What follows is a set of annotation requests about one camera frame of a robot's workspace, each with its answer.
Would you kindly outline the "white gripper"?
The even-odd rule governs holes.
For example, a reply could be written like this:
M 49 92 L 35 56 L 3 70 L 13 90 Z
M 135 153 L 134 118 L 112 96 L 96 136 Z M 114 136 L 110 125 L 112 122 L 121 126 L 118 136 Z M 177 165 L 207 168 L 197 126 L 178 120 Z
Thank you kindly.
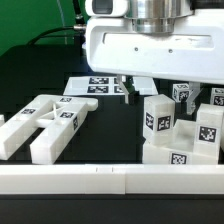
M 117 83 L 126 104 L 138 95 L 126 75 L 191 81 L 186 113 L 192 115 L 198 82 L 224 84 L 224 17 L 183 18 L 171 35 L 136 33 L 126 19 L 94 18 L 87 24 L 86 54 L 93 71 L 121 74 Z

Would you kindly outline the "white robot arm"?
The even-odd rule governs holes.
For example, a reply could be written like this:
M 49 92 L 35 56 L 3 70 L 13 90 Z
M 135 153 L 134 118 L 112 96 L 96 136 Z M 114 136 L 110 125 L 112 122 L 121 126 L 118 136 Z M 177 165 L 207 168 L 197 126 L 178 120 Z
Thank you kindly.
M 188 81 L 187 112 L 202 83 L 224 85 L 224 0 L 85 0 L 86 57 L 113 73 Z

